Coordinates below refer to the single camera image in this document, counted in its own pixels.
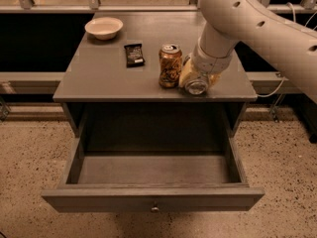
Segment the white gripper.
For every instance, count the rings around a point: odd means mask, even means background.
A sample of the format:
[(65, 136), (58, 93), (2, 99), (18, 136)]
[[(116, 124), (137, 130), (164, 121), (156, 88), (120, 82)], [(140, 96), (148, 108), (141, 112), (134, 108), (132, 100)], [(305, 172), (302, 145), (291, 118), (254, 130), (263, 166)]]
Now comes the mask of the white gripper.
[(187, 81), (196, 78), (197, 70), (211, 73), (209, 84), (215, 85), (221, 77), (220, 72), (231, 62), (233, 48), (230, 41), (205, 42), (199, 39), (192, 54), (183, 61), (178, 85), (184, 87)]

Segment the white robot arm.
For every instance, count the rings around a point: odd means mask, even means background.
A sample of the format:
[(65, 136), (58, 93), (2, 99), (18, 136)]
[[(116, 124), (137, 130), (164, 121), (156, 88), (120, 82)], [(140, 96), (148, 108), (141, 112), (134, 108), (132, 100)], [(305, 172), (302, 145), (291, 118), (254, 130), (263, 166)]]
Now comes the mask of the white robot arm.
[(242, 42), (317, 102), (317, 32), (270, 12), (269, 0), (200, 0), (206, 24), (183, 63), (179, 86), (208, 91)]

